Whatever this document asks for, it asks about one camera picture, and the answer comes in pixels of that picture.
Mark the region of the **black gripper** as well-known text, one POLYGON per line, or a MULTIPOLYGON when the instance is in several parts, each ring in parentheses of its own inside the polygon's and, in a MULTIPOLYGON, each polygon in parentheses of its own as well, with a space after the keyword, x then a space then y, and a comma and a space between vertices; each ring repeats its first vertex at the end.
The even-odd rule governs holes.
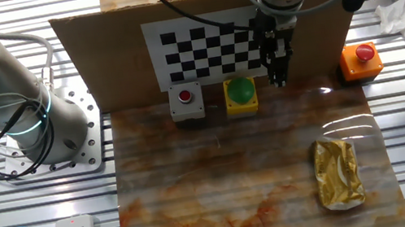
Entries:
POLYGON ((284 87, 288 77, 289 56, 293 50, 290 45, 293 29, 277 28, 275 17, 266 15, 260 9, 254 18, 254 38, 259 46, 259 57, 265 61, 271 85, 284 87))

